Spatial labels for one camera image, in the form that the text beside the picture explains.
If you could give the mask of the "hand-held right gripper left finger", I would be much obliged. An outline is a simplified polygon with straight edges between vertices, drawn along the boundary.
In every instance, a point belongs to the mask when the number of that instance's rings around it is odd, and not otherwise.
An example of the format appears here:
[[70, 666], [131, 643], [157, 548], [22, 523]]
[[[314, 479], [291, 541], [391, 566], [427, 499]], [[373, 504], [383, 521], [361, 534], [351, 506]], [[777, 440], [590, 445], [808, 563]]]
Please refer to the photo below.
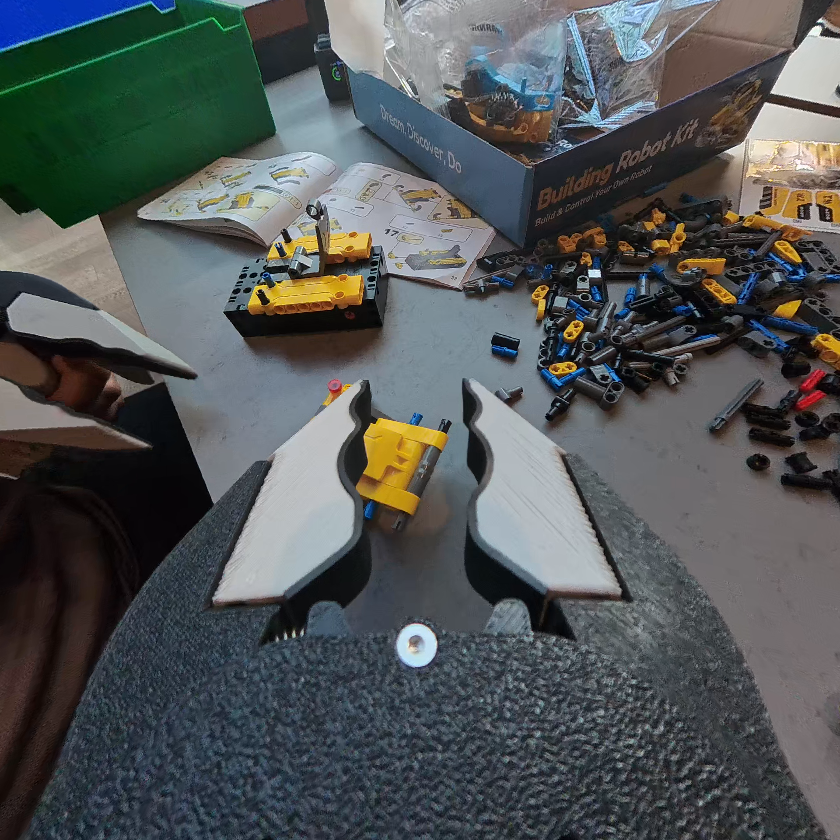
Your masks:
[[289, 602], [356, 548], [370, 423], [371, 386], [358, 380], [269, 457], [214, 607]]

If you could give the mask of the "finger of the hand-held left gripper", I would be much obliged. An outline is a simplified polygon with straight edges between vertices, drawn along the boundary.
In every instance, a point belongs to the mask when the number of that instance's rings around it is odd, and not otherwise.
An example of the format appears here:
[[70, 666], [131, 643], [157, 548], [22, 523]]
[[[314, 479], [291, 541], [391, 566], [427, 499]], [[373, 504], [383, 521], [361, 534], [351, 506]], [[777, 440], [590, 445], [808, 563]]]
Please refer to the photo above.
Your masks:
[[51, 360], [25, 347], [2, 342], [1, 442], [3, 448], [33, 453], [75, 448], [103, 452], [133, 452], [151, 444], [115, 427], [112, 422], [74, 411], [47, 397], [57, 385]]
[[91, 361], [141, 385], [152, 384], [153, 374], [197, 378], [173, 352], [100, 309], [20, 293], [6, 308], [6, 323], [13, 339], [46, 361]]

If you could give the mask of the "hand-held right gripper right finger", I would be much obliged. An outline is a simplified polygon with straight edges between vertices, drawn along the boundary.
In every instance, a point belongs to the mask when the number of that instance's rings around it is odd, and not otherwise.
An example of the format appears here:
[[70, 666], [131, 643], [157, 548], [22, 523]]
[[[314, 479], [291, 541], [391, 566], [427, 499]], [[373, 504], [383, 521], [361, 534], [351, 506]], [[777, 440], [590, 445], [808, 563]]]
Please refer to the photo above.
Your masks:
[[472, 585], [487, 600], [506, 586], [537, 601], [619, 601], [623, 588], [586, 509], [566, 452], [477, 379], [461, 386], [467, 466], [476, 480], [467, 506]]

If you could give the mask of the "yellow panel vehicle assembly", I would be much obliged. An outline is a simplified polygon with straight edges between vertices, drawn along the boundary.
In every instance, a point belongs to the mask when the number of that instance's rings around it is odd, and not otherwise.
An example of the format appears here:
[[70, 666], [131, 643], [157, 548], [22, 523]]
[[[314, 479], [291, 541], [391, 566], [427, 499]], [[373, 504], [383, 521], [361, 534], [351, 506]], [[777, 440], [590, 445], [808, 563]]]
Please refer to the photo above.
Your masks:
[[420, 413], [407, 423], [372, 417], [364, 432], [367, 464], [356, 485], [366, 521], [387, 514], [392, 530], [401, 532], [417, 514], [452, 426], [446, 418], [436, 428], [425, 427], [422, 421]]

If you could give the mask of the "grey desk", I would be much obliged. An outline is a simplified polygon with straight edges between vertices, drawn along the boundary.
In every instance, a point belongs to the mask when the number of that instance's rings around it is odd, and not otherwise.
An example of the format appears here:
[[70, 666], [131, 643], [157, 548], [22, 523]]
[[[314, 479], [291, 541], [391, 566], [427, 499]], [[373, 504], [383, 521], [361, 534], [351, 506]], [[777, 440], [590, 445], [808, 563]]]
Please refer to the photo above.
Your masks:
[[[518, 412], [581, 456], [680, 557], [729, 625], [753, 672], [791, 770], [826, 833], [838, 838], [838, 735], [827, 700], [838, 695], [838, 503], [789, 490], [774, 469], [753, 472], [760, 447], [737, 417], [718, 436], [715, 412], [756, 377], [757, 399], [787, 386], [776, 363], [740, 348], [701, 354], [676, 388], [657, 383], [604, 412], [578, 397], [544, 426], [552, 394], [536, 371], [539, 328], [525, 288], [486, 297], [390, 281], [382, 329], [244, 341], [223, 314], [236, 271], [265, 250], [243, 239], [148, 223], [137, 210], [160, 190], [101, 221], [143, 327], [198, 373], [168, 379], [214, 500], [309, 419], [332, 378], [367, 379], [393, 418], [421, 413], [454, 424], [417, 519], [402, 534], [374, 529], [373, 571], [348, 609], [359, 632], [425, 617], [453, 631], [490, 608], [466, 579], [466, 464], [461, 382], [520, 385]], [[490, 352], [493, 333], [520, 339], [515, 360]]]

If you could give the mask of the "person's left hand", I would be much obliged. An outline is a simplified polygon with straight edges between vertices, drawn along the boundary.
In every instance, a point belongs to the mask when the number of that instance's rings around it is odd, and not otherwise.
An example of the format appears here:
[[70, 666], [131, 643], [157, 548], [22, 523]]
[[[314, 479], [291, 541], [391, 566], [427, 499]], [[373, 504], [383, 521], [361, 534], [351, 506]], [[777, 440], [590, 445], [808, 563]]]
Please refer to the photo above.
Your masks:
[[124, 405], [123, 390], [116, 376], [84, 359], [55, 355], [51, 366], [57, 385], [48, 400], [111, 422]]

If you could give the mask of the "green box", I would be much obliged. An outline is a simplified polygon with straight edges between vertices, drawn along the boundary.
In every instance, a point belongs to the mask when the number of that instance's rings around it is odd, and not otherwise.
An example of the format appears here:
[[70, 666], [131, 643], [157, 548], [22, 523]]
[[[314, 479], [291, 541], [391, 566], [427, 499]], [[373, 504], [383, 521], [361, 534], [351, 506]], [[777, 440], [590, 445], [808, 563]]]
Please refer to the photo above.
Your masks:
[[241, 7], [152, 3], [2, 52], [1, 197], [63, 228], [276, 132]]

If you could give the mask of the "black base yellow panel assembly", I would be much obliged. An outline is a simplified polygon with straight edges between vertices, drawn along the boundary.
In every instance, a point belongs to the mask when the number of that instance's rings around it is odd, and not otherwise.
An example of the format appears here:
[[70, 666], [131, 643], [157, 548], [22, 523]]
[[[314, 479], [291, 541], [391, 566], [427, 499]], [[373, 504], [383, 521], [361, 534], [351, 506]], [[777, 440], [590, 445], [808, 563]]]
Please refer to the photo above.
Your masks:
[[238, 273], [225, 318], [245, 339], [378, 329], [385, 320], [388, 274], [371, 233], [334, 233], [327, 206], [306, 207], [309, 235], [288, 228], [263, 259]]

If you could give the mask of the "grey axle beam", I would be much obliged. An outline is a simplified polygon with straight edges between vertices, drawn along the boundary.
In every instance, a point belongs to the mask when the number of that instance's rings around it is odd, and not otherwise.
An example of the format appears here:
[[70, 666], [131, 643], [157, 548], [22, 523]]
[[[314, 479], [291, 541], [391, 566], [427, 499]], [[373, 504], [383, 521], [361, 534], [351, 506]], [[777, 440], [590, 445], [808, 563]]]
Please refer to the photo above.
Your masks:
[[758, 392], [764, 385], [763, 378], [759, 377], [746, 384], [740, 391], [722, 408], [716, 411], [709, 421], [707, 430], [711, 434], [717, 434], [729, 424], [732, 418], [741, 411], [744, 403]]

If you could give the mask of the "pile of small building pieces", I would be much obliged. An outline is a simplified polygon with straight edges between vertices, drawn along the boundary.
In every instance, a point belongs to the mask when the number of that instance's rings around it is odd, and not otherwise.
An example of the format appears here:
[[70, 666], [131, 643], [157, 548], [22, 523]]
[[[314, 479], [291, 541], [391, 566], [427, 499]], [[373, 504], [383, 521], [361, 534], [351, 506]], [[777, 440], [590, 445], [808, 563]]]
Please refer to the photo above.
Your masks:
[[537, 373], [552, 399], [572, 388], [608, 411], [625, 392], [676, 389], [701, 354], [732, 348], [776, 363], [787, 391], [762, 404], [760, 389], [727, 425], [742, 418], [760, 447], [745, 466], [770, 471], [765, 449], [780, 450], [782, 487], [838, 500], [838, 466], [810, 453], [838, 445], [828, 405], [838, 403], [838, 308], [827, 292], [838, 288], [838, 252], [811, 230], [742, 216], [726, 196], [683, 194], [621, 224], [608, 217], [487, 255], [478, 268], [462, 286], [469, 297], [528, 289], [542, 331]]

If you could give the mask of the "blue plastic bin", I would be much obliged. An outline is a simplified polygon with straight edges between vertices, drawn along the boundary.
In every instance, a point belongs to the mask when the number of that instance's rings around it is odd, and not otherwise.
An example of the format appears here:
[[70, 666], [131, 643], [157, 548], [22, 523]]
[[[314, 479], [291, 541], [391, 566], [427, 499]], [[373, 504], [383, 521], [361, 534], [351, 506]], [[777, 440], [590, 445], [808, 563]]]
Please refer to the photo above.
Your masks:
[[175, 8], [175, 1], [1, 1], [1, 50], [146, 4], [161, 12]]

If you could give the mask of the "open instruction booklet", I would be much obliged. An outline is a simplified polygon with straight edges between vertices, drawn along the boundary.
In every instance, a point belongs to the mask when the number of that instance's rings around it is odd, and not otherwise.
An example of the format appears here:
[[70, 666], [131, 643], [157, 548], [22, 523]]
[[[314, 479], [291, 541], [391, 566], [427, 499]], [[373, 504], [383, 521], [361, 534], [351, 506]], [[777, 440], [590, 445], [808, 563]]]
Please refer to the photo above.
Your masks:
[[441, 185], [383, 164], [342, 171], [332, 159], [294, 152], [264, 160], [223, 157], [145, 204], [138, 218], [247, 238], [277, 256], [282, 229], [315, 239], [306, 205], [320, 201], [332, 246], [355, 232], [383, 248], [392, 277], [460, 290], [496, 230]]

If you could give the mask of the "small black display device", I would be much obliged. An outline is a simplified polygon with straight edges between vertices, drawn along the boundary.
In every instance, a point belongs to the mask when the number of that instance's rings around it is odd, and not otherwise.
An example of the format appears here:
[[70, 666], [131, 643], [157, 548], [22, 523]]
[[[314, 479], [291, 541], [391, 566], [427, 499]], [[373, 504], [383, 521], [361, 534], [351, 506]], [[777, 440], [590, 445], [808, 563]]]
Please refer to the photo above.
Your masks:
[[351, 100], [347, 69], [334, 52], [329, 33], [316, 36], [313, 53], [327, 99], [331, 102]]

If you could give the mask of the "cardboard kit box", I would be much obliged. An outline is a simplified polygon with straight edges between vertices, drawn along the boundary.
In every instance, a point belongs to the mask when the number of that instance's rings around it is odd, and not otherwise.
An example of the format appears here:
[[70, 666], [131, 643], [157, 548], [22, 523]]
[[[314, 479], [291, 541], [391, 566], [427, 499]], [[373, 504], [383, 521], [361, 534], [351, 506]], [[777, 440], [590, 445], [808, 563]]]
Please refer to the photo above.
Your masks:
[[397, 89], [385, 2], [327, 2], [355, 117], [518, 245], [657, 191], [743, 142], [792, 52], [831, 2], [717, 2], [669, 50], [658, 108], [550, 150], [484, 141]]

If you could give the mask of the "yellow black sticker sheet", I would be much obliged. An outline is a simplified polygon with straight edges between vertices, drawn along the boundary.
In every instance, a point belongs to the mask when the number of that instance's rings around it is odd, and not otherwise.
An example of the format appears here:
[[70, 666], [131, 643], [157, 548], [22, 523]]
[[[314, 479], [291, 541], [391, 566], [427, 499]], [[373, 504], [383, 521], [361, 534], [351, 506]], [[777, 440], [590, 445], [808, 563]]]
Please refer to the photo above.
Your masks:
[[748, 140], [739, 212], [837, 234], [839, 143]]

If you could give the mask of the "crumpled clear plastic bags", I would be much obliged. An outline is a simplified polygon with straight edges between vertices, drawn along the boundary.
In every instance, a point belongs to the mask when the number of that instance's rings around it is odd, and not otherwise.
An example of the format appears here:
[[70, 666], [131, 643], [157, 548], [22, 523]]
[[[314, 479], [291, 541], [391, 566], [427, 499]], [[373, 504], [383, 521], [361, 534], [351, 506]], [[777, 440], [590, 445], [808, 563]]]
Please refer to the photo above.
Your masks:
[[385, 2], [385, 69], [497, 147], [561, 144], [655, 112], [671, 47], [717, 2]]

